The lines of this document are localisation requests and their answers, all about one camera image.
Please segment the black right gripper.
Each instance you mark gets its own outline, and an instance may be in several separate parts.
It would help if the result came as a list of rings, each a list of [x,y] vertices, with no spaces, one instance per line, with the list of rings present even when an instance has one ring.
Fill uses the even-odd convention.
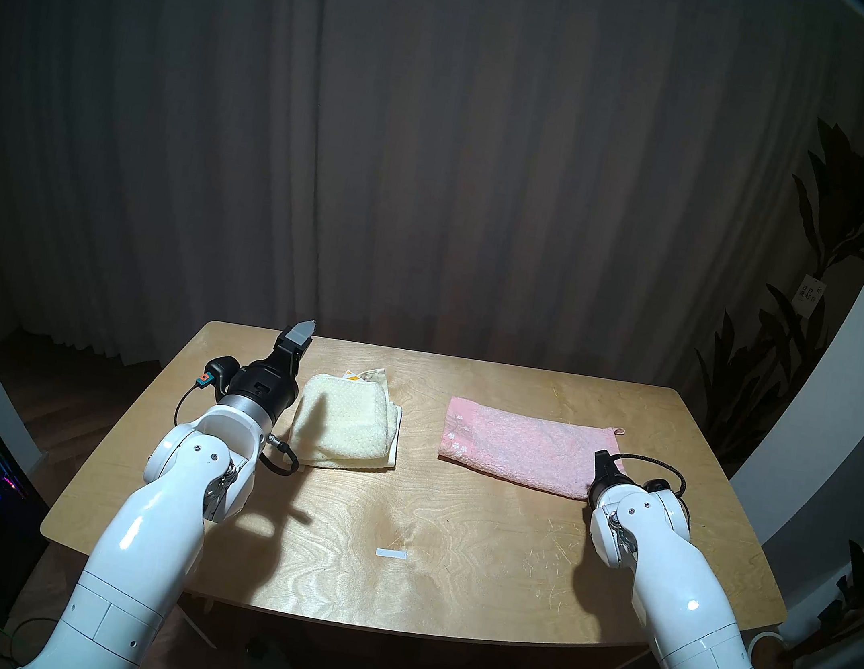
[[[600,503],[602,495],[611,487],[623,485],[626,473],[618,466],[623,454],[611,454],[599,450],[594,455],[595,472],[592,485],[588,489],[588,503]]]

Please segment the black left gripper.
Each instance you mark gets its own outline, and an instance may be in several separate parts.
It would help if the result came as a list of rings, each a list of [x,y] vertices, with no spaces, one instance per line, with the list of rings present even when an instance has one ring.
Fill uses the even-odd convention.
[[[316,327],[316,321],[306,320],[282,331],[280,344],[267,358],[236,370],[227,384],[224,404],[241,410],[250,403],[276,423],[297,399],[299,362],[311,346]]]

